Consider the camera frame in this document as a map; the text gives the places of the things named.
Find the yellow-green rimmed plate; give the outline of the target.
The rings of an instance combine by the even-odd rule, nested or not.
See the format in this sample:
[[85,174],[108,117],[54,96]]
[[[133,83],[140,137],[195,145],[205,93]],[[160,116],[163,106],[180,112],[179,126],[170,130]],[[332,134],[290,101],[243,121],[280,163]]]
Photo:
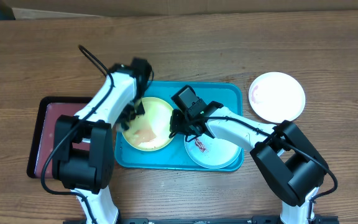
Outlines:
[[172,140],[169,135],[173,108],[156,97],[145,97],[141,103],[145,113],[129,122],[129,129],[123,132],[124,139],[141,151],[159,150]]

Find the light blue rimmed plate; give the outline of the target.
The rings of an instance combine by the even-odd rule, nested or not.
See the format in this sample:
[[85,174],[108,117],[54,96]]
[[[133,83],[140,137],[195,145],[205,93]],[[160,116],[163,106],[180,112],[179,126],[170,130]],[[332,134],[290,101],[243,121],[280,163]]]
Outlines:
[[221,169],[231,165],[242,151],[234,143],[211,138],[206,134],[191,141],[185,141],[185,149],[196,164],[207,169]]

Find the white plate with red stain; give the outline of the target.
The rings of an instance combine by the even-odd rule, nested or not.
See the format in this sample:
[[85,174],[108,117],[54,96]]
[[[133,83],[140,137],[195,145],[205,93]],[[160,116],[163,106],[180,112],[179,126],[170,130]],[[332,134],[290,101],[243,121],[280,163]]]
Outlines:
[[271,123],[297,119],[306,105],[303,87],[282,72],[258,76],[250,85],[248,99],[254,112]]

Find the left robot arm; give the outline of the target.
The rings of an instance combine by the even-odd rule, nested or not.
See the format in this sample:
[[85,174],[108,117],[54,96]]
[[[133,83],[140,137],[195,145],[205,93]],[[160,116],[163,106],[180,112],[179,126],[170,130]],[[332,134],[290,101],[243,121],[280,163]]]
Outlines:
[[119,210],[108,187],[114,169],[112,128],[116,122],[134,118],[134,103],[153,77],[146,59],[133,58],[129,66],[115,64],[83,109],[57,119],[54,149],[45,164],[66,188],[63,194],[77,197],[85,223],[117,222]]

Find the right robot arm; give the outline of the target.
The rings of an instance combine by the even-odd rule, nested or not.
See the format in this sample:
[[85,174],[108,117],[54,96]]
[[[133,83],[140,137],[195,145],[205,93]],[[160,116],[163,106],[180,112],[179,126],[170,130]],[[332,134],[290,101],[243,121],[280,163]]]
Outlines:
[[291,121],[258,123],[233,113],[216,101],[183,103],[176,100],[171,136],[187,141],[202,135],[229,141],[249,151],[272,192],[283,202],[282,223],[314,223],[315,200],[329,172],[321,154]]

